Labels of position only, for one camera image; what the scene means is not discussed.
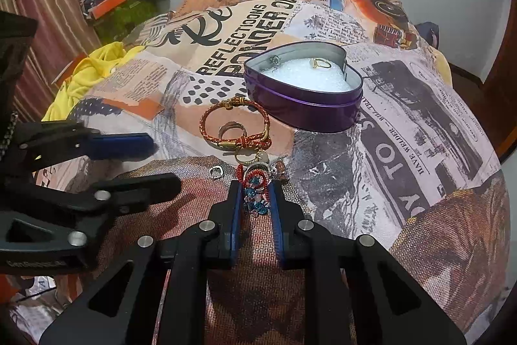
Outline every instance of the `braided bracelet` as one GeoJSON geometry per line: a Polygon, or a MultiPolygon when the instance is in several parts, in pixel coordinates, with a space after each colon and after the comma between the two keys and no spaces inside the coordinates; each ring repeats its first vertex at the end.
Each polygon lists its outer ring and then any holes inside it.
{"type": "Polygon", "coordinates": [[[265,111],[262,106],[255,103],[254,101],[247,100],[244,97],[232,97],[229,100],[221,101],[217,104],[214,104],[212,107],[210,107],[205,113],[203,113],[203,116],[201,116],[201,120],[199,122],[199,131],[201,132],[203,138],[206,141],[212,142],[213,144],[216,144],[218,147],[221,148],[230,148],[235,151],[235,155],[237,158],[237,152],[244,148],[251,148],[257,150],[257,156],[254,160],[251,160],[249,162],[242,162],[239,159],[241,164],[250,164],[252,162],[256,162],[260,160],[259,154],[261,151],[264,151],[268,149],[271,146],[271,138],[269,137],[269,115],[267,111],[265,111]],[[213,136],[210,136],[208,133],[206,133],[206,118],[210,113],[212,113],[214,110],[218,108],[224,107],[226,110],[231,110],[234,106],[252,106],[255,107],[259,113],[264,118],[264,130],[262,133],[255,133],[250,136],[246,136],[244,133],[240,138],[235,139],[221,139],[221,138],[215,138],[213,136]]]}

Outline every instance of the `silver ring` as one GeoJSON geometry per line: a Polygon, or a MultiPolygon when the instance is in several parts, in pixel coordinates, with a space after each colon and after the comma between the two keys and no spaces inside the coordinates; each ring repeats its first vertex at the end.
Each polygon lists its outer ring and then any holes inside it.
{"type": "Polygon", "coordinates": [[[220,165],[214,165],[210,170],[208,170],[208,172],[210,173],[210,177],[214,180],[220,179],[224,176],[223,167],[220,165]]]}
{"type": "Polygon", "coordinates": [[[270,171],[269,171],[269,165],[265,164],[265,163],[262,163],[262,162],[258,162],[258,163],[253,163],[253,164],[250,164],[247,166],[246,170],[244,170],[244,179],[246,179],[246,176],[247,174],[252,171],[252,170],[255,170],[256,168],[260,168],[262,170],[265,170],[266,173],[269,175],[270,171]]]}
{"type": "Polygon", "coordinates": [[[278,56],[271,56],[269,61],[275,66],[278,66],[282,62],[278,56]]]}
{"type": "Polygon", "coordinates": [[[223,126],[221,126],[219,128],[219,136],[218,138],[219,139],[223,139],[223,135],[226,133],[227,130],[230,130],[230,129],[241,129],[242,130],[242,136],[247,136],[248,134],[246,133],[246,128],[238,123],[238,122],[228,122],[226,124],[224,124],[223,126]]]}

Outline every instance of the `gold ring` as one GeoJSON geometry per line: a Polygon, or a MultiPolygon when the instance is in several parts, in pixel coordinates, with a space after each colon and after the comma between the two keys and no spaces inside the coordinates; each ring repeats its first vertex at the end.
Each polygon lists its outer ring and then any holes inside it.
{"type": "Polygon", "coordinates": [[[268,163],[269,162],[269,157],[267,155],[267,152],[264,151],[263,149],[259,149],[257,152],[255,152],[255,158],[253,160],[249,160],[249,161],[242,161],[239,159],[239,157],[237,156],[238,152],[242,149],[242,147],[237,147],[235,149],[235,152],[233,153],[235,159],[237,160],[237,162],[239,164],[242,164],[242,165],[250,165],[250,164],[253,164],[253,163],[260,163],[260,162],[264,162],[264,163],[268,163]]]}
{"type": "Polygon", "coordinates": [[[224,133],[226,133],[226,131],[230,130],[230,129],[241,129],[242,136],[248,135],[246,133],[246,128],[242,124],[237,123],[237,122],[228,122],[219,128],[219,139],[223,139],[224,133]]]}
{"type": "Polygon", "coordinates": [[[332,63],[330,63],[328,60],[326,59],[316,59],[316,58],[312,58],[311,59],[311,65],[314,69],[316,68],[324,68],[324,69],[329,69],[332,67],[332,63]],[[321,66],[318,61],[320,62],[325,62],[328,66],[321,66]]]}

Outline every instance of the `jewelry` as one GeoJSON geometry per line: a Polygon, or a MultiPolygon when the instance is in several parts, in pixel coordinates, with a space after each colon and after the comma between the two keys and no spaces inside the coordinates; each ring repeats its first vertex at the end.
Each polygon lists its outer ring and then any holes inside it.
{"type": "Polygon", "coordinates": [[[278,65],[280,64],[280,62],[281,62],[281,60],[280,60],[280,58],[279,58],[278,56],[271,56],[271,57],[269,58],[269,61],[270,61],[273,65],[275,65],[275,66],[278,66],[278,65]]]}
{"type": "Polygon", "coordinates": [[[0,139],[0,161],[4,157],[9,145],[12,141],[12,136],[15,132],[16,122],[18,120],[18,113],[12,112],[11,119],[9,121],[9,125],[7,125],[7,130],[5,131],[4,137],[0,139]]]}
{"type": "MultiPolygon", "coordinates": [[[[205,113],[203,113],[203,116],[201,116],[201,120],[199,122],[199,131],[201,132],[201,135],[205,139],[205,141],[211,142],[213,144],[216,144],[220,148],[229,148],[233,149],[237,158],[237,152],[242,148],[251,148],[257,150],[257,154],[255,156],[255,159],[252,160],[252,162],[255,162],[257,159],[260,159],[261,151],[265,151],[271,146],[271,138],[269,137],[269,115],[267,114],[267,111],[265,111],[262,106],[255,103],[254,101],[247,100],[244,97],[232,97],[229,100],[221,101],[220,103],[214,104],[212,107],[210,107],[205,113]],[[244,129],[244,126],[241,124],[236,124],[236,122],[228,122],[227,124],[223,125],[219,129],[219,138],[215,138],[213,136],[210,136],[208,133],[206,133],[206,118],[210,113],[212,113],[214,110],[218,108],[224,107],[226,110],[231,110],[233,106],[253,106],[255,107],[259,113],[264,118],[264,130],[262,133],[255,133],[253,135],[248,136],[246,133],[246,130],[244,129]],[[230,129],[231,127],[234,128],[240,128],[243,130],[243,134],[240,138],[235,139],[221,139],[221,135],[224,134],[224,132],[227,129],[230,129]]],[[[241,164],[245,164],[246,161],[239,161],[241,164]]]]}
{"type": "Polygon", "coordinates": [[[312,58],[312,59],[311,59],[311,65],[312,65],[312,67],[313,67],[314,69],[316,69],[316,68],[329,69],[329,68],[331,68],[331,67],[332,67],[332,63],[330,63],[330,62],[329,62],[328,60],[326,60],[326,59],[320,59],[320,58],[319,58],[319,59],[312,58]],[[318,62],[324,62],[324,63],[326,63],[328,66],[322,66],[322,65],[320,65],[318,62]]]}
{"type": "Polygon", "coordinates": [[[246,133],[246,128],[244,127],[244,125],[237,123],[237,122],[228,122],[219,128],[219,134],[218,134],[219,138],[223,139],[223,135],[226,133],[227,130],[230,130],[230,129],[242,129],[242,136],[248,135],[246,133]]]}
{"type": "Polygon", "coordinates": [[[250,165],[250,164],[253,164],[253,163],[259,163],[259,162],[263,162],[263,163],[268,163],[269,162],[269,157],[267,155],[267,152],[264,151],[263,149],[259,149],[257,150],[257,152],[255,152],[255,158],[253,160],[249,160],[249,161],[242,161],[241,159],[239,159],[239,157],[237,156],[237,154],[239,154],[239,151],[242,149],[242,147],[237,147],[237,149],[235,150],[235,152],[233,153],[235,159],[237,160],[237,162],[239,164],[242,164],[242,165],[250,165]]]}
{"type": "Polygon", "coordinates": [[[240,165],[237,167],[236,174],[244,187],[244,210],[248,211],[253,217],[267,215],[271,206],[269,191],[267,190],[269,184],[267,170],[257,167],[247,171],[244,175],[244,170],[240,165]]]}
{"type": "Polygon", "coordinates": [[[269,165],[265,164],[265,163],[261,163],[261,162],[256,162],[256,163],[253,163],[253,164],[250,164],[249,167],[246,168],[246,170],[244,170],[244,175],[243,177],[246,178],[246,176],[253,170],[256,170],[256,169],[262,169],[264,170],[265,172],[268,172],[269,173],[269,165]]]}
{"type": "Polygon", "coordinates": [[[282,159],[269,166],[269,176],[274,180],[289,180],[289,173],[282,159]]]}
{"type": "Polygon", "coordinates": [[[208,170],[208,172],[210,173],[210,177],[213,178],[213,180],[220,179],[224,176],[223,167],[220,165],[214,165],[210,168],[210,170],[208,170]]]}

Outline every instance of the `blue gripper pad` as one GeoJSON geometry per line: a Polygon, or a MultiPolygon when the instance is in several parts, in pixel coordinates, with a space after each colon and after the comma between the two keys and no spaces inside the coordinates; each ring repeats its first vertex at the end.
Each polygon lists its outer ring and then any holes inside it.
{"type": "Polygon", "coordinates": [[[145,159],[154,149],[154,141],[147,133],[128,133],[92,136],[82,152],[91,160],[125,161],[145,159]]]}
{"type": "Polygon", "coordinates": [[[232,231],[230,239],[230,262],[232,266],[237,263],[237,252],[239,251],[239,234],[240,234],[240,210],[244,207],[244,192],[242,184],[239,183],[237,190],[237,204],[233,209],[232,231]]]}
{"type": "Polygon", "coordinates": [[[269,211],[271,212],[271,223],[273,226],[273,240],[275,241],[275,254],[280,266],[284,266],[285,254],[284,254],[284,242],[282,233],[282,223],[280,221],[280,213],[278,209],[277,197],[275,195],[275,186],[271,182],[267,190],[269,192],[269,211]]]}
{"type": "Polygon", "coordinates": [[[281,181],[271,182],[268,191],[278,263],[283,269],[303,268],[310,249],[305,239],[295,233],[298,222],[305,219],[303,210],[300,205],[285,200],[281,181]]]}

